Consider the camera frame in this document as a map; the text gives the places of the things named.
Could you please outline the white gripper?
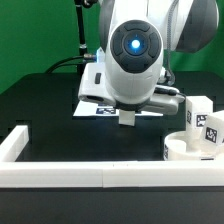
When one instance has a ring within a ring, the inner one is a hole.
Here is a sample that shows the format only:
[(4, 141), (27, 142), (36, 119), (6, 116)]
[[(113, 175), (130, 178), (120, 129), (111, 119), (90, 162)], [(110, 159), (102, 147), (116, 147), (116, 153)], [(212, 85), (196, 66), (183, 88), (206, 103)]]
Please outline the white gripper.
[(148, 111), (174, 115), (185, 97), (174, 87), (158, 85), (161, 66), (143, 73), (128, 73), (118, 65), (88, 63), (82, 76), (78, 98), (104, 103), (124, 111)]

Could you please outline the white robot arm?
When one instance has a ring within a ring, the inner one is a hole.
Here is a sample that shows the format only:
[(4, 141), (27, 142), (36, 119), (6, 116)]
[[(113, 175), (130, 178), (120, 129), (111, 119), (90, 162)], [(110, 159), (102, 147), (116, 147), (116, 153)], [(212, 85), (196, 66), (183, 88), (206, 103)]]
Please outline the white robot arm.
[(170, 51), (194, 53), (215, 36), (216, 0), (98, 0), (103, 55), (86, 65), (78, 97), (124, 111), (173, 115), (184, 97), (163, 67)]

